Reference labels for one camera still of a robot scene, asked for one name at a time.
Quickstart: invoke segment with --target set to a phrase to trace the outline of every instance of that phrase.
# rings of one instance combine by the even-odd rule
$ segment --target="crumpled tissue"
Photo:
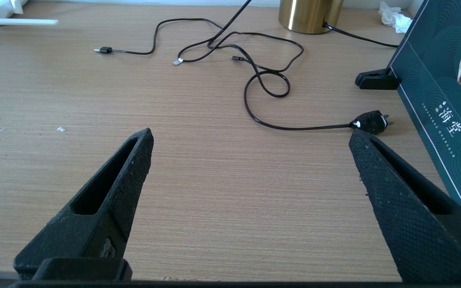
[[[412,19],[403,14],[400,14],[400,7],[389,7],[385,2],[380,2],[378,14],[382,15],[382,23],[394,27],[396,33],[406,33]]]

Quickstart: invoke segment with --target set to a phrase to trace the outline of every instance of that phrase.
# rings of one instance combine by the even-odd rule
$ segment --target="black power plug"
[[[383,115],[378,110],[364,113],[350,122],[350,128],[359,129],[371,134],[382,133],[387,126],[394,124],[393,122],[387,122],[387,117],[389,115]]]

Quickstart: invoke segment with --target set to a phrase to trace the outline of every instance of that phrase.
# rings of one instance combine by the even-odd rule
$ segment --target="gold cylinder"
[[[328,32],[323,23],[337,24],[343,0],[281,0],[279,21],[289,30],[319,34]]]

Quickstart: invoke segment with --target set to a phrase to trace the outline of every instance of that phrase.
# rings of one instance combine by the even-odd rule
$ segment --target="black cable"
[[[220,31],[218,33],[216,33],[216,35],[214,35],[213,37],[211,37],[211,38],[209,38],[207,40],[197,42],[197,43],[194,43],[194,44],[191,44],[189,46],[184,47],[183,49],[181,49],[181,51],[179,51],[179,53],[177,54],[177,57],[178,57],[179,60],[182,60],[182,62],[197,62],[197,61],[200,61],[200,60],[204,59],[205,57],[208,57],[211,53],[213,53],[213,51],[218,50],[218,49],[234,48],[234,49],[238,50],[239,52],[241,52],[241,54],[243,54],[243,56],[245,56],[245,57],[233,56],[232,59],[233,60],[238,60],[238,61],[244,61],[244,62],[249,63],[252,66],[252,68],[254,69],[254,72],[255,72],[255,74],[248,80],[247,84],[245,85],[245,92],[244,92],[244,97],[243,97],[243,99],[245,101],[245,108],[247,109],[248,114],[250,115],[250,117],[253,120],[255,120],[256,122],[258,122],[259,124],[262,124],[264,126],[267,126],[267,127],[273,128],[273,129],[279,129],[279,130],[300,131],[300,130],[322,130],[322,129],[336,129],[336,128],[353,128],[354,127],[353,123],[329,125],[329,126],[299,127],[299,128],[276,126],[276,125],[269,124],[267,122],[264,122],[264,121],[258,119],[258,117],[256,117],[254,115],[254,113],[252,113],[252,111],[251,111],[251,109],[249,107],[248,101],[247,101],[247,90],[248,90],[250,84],[252,83],[252,81],[255,78],[257,78],[257,80],[259,81],[259,84],[261,85],[262,89],[266,93],[268,93],[269,95],[271,95],[273,97],[283,98],[283,97],[287,96],[289,94],[289,92],[291,91],[291,84],[289,83],[289,80],[287,79],[287,77],[282,74],[282,72],[289,69],[291,64],[298,57],[300,57],[302,55],[302,53],[304,52],[304,49],[303,49],[302,45],[300,45],[299,43],[297,43],[297,42],[295,42],[293,40],[289,40],[289,39],[285,39],[285,38],[279,38],[279,37],[275,37],[275,36],[271,36],[271,35],[267,35],[267,34],[263,34],[263,33],[238,32],[238,31],[230,32],[224,38],[222,38],[222,40],[220,40],[216,45],[214,45],[212,47],[211,44],[213,42],[215,42],[216,39],[219,38],[219,36],[221,36],[223,34],[223,32],[232,24],[232,22],[234,22],[234,20],[236,20],[236,18],[238,18],[239,14],[241,14],[241,12],[248,6],[248,4],[250,2],[251,2],[251,0],[247,0],[245,2],[245,4],[243,4],[243,6],[241,6],[241,8],[236,12],[236,14],[234,14],[234,16],[229,20],[229,22],[227,22],[227,24],[225,24],[224,27],[221,27],[219,24],[216,24],[215,22],[213,22],[211,20],[208,20],[208,19],[205,19],[205,18],[175,18],[175,19],[161,21],[156,26],[156,30],[154,32],[154,42],[152,44],[152,49],[150,51],[148,51],[148,52],[132,52],[132,51],[125,51],[125,50],[113,50],[110,47],[102,47],[101,49],[97,49],[97,51],[99,51],[101,53],[116,52],[116,53],[128,53],[128,54],[135,54],[135,55],[149,55],[149,54],[152,54],[154,52],[154,50],[156,49],[156,38],[157,38],[157,35],[158,35],[159,27],[162,24],[167,23],[167,22],[184,21],[184,20],[188,20],[188,21],[206,21],[206,22],[209,22],[209,23],[213,24],[214,26],[220,28]],[[339,29],[337,29],[335,27],[329,26],[326,22],[323,24],[323,27],[326,27],[326,28],[331,29],[333,31],[336,31],[336,32],[342,33],[344,35],[347,35],[347,36],[350,36],[350,37],[353,37],[353,38],[357,38],[357,39],[360,39],[360,40],[366,40],[366,41],[370,41],[370,42],[373,42],[373,43],[377,43],[377,44],[381,44],[381,45],[385,45],[385,46],[389,46],[389,47],[397,47],[395,45],[384,44],[384,43],[381,43],[381,42],[376,42],[374,40],[369,40],[369,39],[366,39],[366,38],[362,38],[360,36],[356,36],[356,35],[347,33],[345,31],[339,30]],[[255,62],[252,60],[251,56],[242,47],[240,47],[240,46],[238,46],[236,44],[225,44],[225,45],[223,45],[223,42],[225,42],[225,40],[227,40],[230,36],[235,35],[235,34],[237,34],[237,35],[257,35],[257,36],[263,36],[263,37],[266,37],[266,38],[271,38],[271,39],[280,40],[280,41],[284,41],[284,42],[289,42],[289,43],[294,44],[295,46],[299,47],[300,52],[295,57],[293,57],[291,59],[291,61],[289,61],[289,63],[287,64],[287,66],[285,68],[279,69],[279,70],[270,69],[270,68],[263,67],[263,66],[255,64]],[[203,56],[200,56],[200,57],[198,57],[196,59],[191,59],[191,60],[183,59],[181,57],[182,54],[185,51],[187,51],[188,49],[190,49],[192,47],[199,46],[201,44],[205,44],[205,43],[207,43],[207,47],[209,48],[209,51],[207,51],[207,53],[205,53]],[[264,85],[264,82],[263,82],[263,80],[261,78],[261,75],[263,75],[263,74],[272,74],[272,75],[278,76],[282,80],[284,80],[284,82],[286,82],[286,84],[287,84],[286,92],[282,93],[282,94],[275,94],[275,93],[269,91],[266,88],[266,86]]]
[[[380,44],[380,45],[387,46],[387,47],[394,47],[394,48],[398,47],[398,45],[386,44],[386,43],[378,42],[378,41],[371,40],[371,39],[368,39],[368,38],[360,37],[358,35],[351,34],[351,33],[348,33],[346,31],[342,31],[341,29],[338,29],[336,27],[330,26],[327,22],[323,23],[323,27],[327,28],[327,29],[330,29],[331,31],[336,31],[337,33],[340,33],[342,35],[350,36],[352,38],[356,38],[356,39],[360,39],[360,40],[364,40],[364,41],[368,41],[368,42],[373,42],[373,43]]]

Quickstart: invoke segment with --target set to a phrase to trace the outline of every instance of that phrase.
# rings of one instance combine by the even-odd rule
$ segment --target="wood grain surface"
[[[239,54],[233,49],[172,65],[181,48],[216,28],[166,24],[149,56],[93,51],[146,51],[161,20],[225,24],[237,9],[31,3],[27,18],[59,25],[0,27],[0,277],[16,277],[15,255],[129,135],[150,127],[152,168],[125,256],[133,279],[400,280],[348,148],[350,129],[291,132],[255,123],[243,105],[253,70],[231,60]],[[315,126],[379,109],[395,122],[382,141],[443,188],[397,92],[354,84],[357,73],[385,67],[395,50],[333,32],[291,32],[277,15],[248,7],[230,27],[305,47],[285,73],[289,96],[251,85],[254,113],[272,124]],[[337,27],[393,44],[402,39],[376,11],[344,10]],[[297,53],[254,36],[229,41],[270,68]],[[264,80],[285,89],[278,78]]]

